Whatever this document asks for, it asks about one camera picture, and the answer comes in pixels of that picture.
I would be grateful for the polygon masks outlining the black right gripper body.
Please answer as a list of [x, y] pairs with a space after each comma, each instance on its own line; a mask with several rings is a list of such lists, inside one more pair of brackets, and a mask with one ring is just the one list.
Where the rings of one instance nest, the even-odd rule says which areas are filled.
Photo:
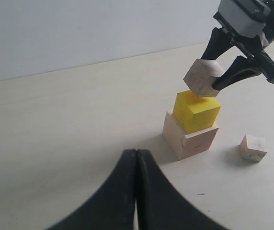
[[264, 1], [269, 3], [271, 8], [269, 17], [266, 20], [266, 27], [263, 30], [265, 39], [259, 36], [245, 38], [240, 35], [232, 35], [222, 26], [221, 28], [224, 29], [225, 33], [228, 33], [233, 46], [237, 47], [244, 54], [243, 57], [253, 62], [261, 70], [267, 81], [274, 84], [274, 62], [265, 52], [265, 49], [274, 41], [274, 0]]

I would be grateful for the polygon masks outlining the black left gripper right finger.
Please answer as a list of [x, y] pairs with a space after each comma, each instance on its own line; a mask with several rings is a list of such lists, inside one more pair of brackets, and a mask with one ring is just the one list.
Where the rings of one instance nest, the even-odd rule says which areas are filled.
[[224, 230], [169, 182], [151, 152], [137, 151], [137, 218], [140, 230]]

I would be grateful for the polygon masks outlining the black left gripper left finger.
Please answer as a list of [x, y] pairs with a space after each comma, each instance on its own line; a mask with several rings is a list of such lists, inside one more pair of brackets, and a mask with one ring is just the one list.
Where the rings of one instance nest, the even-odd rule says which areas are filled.
[[50, 230], [132, 230], [137, 151], [127, 149], [101, 187]]

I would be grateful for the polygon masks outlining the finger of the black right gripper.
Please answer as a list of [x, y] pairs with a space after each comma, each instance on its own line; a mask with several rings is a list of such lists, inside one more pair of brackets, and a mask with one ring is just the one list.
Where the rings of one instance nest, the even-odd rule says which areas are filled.
[[201, 56], [204, 60], [217, 60], [222, 54], [231, 49], [231, 43], [228, 33], [225, 33], [223, 28], [214, 28], [207, 47]]
[[226, 72], [219, 77], [212, 87], [215, 90], [222, 90], [238, 81], [262, 74], [261, 70], [248, 58], [237, 56]]

